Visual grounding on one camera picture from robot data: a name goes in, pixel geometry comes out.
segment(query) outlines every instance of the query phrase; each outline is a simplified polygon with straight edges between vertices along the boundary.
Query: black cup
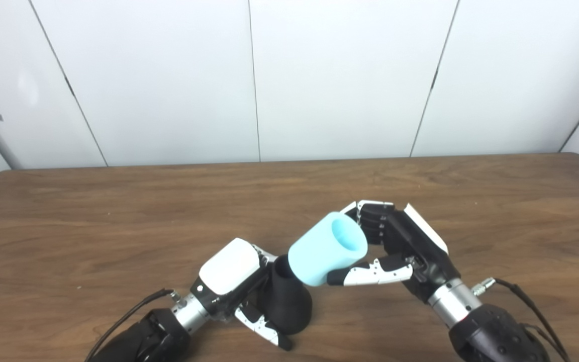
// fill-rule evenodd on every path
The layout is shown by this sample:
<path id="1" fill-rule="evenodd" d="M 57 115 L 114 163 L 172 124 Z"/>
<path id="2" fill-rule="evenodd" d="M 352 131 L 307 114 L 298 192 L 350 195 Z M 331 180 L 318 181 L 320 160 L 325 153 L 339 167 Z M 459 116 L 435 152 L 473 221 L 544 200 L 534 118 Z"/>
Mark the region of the black cup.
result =
<path id="1" fill-rule="evenodd" d="M 287 254 L 274 261 L 271 278 L 258 298 L 259 308 L 285 335 L 301 332 L 312 318 L 312 296 L 289 265 Z"/>

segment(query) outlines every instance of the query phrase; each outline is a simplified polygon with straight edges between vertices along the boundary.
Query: metal connector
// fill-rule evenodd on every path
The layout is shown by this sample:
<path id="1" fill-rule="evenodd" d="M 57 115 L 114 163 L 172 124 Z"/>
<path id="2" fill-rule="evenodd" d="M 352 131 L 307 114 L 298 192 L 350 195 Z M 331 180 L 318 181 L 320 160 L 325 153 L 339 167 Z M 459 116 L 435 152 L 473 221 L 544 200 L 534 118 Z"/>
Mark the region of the metal connector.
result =
<path id="1" fill-rule="evenodd" d="M 478 283 L 476 284 L 471 291 L 473 291 L 473 294 L 475 294 L 476 297 L 484 294 L 487 292 L 487 290 L 489 290 L 490 287 L 492 287 L 495 284 L 495 278 L 486 278 L 484 279 L 484 282 Z"/>

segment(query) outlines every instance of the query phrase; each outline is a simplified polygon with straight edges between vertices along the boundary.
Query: blue foam cylinder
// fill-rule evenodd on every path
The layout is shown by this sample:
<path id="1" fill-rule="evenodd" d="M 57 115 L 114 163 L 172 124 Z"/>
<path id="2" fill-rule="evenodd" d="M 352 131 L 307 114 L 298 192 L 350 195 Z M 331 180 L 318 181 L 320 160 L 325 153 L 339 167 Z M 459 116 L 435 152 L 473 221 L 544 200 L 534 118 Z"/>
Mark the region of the blue foam cylinder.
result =
<path id="1" fill-rule="evenodd" d="M 361 227 L 349 216 L 329 213 L 289 248 L 289 265 L 294 275 L 308 286 L 326 282 L 332 270 L 359 261 L 368 252 Z"/>

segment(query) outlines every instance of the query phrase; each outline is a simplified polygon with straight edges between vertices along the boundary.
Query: black vase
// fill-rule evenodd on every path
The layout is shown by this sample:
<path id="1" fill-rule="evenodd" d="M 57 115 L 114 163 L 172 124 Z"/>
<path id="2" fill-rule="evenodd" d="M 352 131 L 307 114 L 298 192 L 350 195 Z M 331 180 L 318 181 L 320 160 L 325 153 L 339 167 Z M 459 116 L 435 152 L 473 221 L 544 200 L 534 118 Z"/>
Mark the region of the black vase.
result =
<path id="1" fill-rule="evenodd" d="M 271 278 L 258 298 L 259 308 L 285 335 L 301 332 L 312 318 L 312 296 L 289 265 L 287 254 L 274 261 Z"/>

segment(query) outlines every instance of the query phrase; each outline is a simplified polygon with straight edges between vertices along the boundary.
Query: robotic arm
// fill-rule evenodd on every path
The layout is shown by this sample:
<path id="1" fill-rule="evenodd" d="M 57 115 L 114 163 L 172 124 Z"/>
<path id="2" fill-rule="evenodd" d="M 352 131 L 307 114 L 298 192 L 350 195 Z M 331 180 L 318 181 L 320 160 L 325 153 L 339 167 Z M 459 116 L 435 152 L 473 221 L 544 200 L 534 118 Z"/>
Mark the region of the robotic arm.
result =
<path id="1" fill-rule="evenodd" d="M 179 359 L 191 335 L 207 321 L 229 321 L 232 316 L 270 343 L 290 350 L 292 342 L 247 301 L 248 296 L 267 281 L 275 259 L 276 256 L 243 239 L 232 240 L 200 268 L 189 294 L 182 298 L 175 291 L 166 291 L 174 300 L 173 307 L 152 310 L 92 355 L 94 348 L 87 360 L 166 362 Z"/>
<path id="2" fill-rule="evenodd" d="M 494 279 L 473 290 L 465 286 L 448 247 L 412 206 L 398 211 L 391 203 L 363 201 L 342 212 L 360 225 L 368 243 L 383 245 L 388 255 L 372 264 L 331 271 L 328 284 L 403 282 L 449 328 L 453 348 L 466 362 L 549 361 L 542 344 L 523 325 L 504 309 L 479 300 Z"/>

